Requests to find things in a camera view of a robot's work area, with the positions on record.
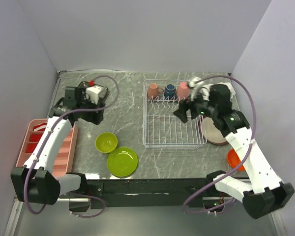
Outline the pink plastic cup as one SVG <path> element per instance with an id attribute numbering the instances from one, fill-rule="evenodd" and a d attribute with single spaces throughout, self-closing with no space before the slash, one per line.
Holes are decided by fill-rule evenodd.
<path id="1" fill-rule="evenodd" d="M 181 82 L 178 85 L 176 95 L 179 101 L 187 99 L 189 96 L 189 87 L 187 82 Z"/>

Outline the dark blue ceramic mug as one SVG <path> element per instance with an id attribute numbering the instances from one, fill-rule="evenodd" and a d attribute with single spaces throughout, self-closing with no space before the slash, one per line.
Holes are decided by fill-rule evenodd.
<path id="1" fill-rule="evenodd" d="M 173 84 L 167 84 L 164 89 L 165 99 L 173 99 L 176 97 L 176 87 Z"/>

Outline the green bowl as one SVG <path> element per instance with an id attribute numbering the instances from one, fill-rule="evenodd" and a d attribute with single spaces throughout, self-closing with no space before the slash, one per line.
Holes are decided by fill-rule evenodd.
<path id="1" fill-rule="evenodd" d="M 111 153 L 117 145 L 118 138 L 111 132 L 101 133 L 95 140 L 95 147 L 101 153 Z"/>

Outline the pink ceramic mug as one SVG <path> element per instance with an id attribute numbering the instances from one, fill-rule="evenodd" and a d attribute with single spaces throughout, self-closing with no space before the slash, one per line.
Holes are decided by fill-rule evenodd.
<path id="1" fill-rule="evenodd" d="M 149 99 L 156 98 L 164 92 L 164 89 L 159 87 L 156 83 L 151 83 L 147 89 L 147 97 Z"/>

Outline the green plate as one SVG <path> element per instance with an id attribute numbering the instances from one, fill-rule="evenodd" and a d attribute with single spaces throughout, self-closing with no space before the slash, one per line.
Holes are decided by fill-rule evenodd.
<path id="1" fill-rule="evenodd" d="M 138 166 L 138 157 L 134 150 L 128 147 L 118 147 L 107 158 L 107 167 L 116 177 L 130 176 Z"/>

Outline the orange bowl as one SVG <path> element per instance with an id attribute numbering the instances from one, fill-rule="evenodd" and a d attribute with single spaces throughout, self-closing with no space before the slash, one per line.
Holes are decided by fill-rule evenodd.
<path id="1" fill-rule="evenodd" d="M 227 161 L 229 166 L 234 169 L 240 162 L 241 160 L 239 159 L 237 153 L 235 152 L 234 149 L 231 149 L 228 154 L 227 154 Z"/>

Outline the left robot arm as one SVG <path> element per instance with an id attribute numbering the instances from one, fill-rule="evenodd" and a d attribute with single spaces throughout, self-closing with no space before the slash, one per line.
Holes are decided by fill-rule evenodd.
<path id="1" fill-rule="evenodd" d="M 109 90 L 101 85 L 66 87 L 49 113 L 47 126 L 35 150 L 22 167 L 14 167 L 11 180 L 19 201 L 53 205 L 60 195 L 72 192 L 84 197 L 88 191 L 86 176 L 67 173 L 52 175 L 60 147 L 75 121 L 83 119 L 98 125 Z"/>

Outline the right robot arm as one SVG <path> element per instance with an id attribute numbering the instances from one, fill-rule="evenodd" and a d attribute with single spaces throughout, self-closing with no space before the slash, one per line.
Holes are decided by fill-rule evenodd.
<path id="1" fill-rule="evenodd" d="M 206 191 L 212 196 L 223 192 L 241 202 L 253 219 L 259 219 L 283 208 L 295 190 L 290 183 L 284 183 L 269 165 L 253 138 L 253 130 L 244 114 L 232 108 L 231 91 L 224 84 L 212 85 L 209 95 L 197 95 L 179 103 L 174 115 L 186 123 L 187 111 L 191 117 L 205 115 L 213 120 L 214 126 L 232 146 L 245 168 L 250 183 L 232 177 L 237 167 L 229 172 L 216 171 L 207 176 L 208 182 L 192 194 L 184 203 L 187 206 L 200 193 Z"/>

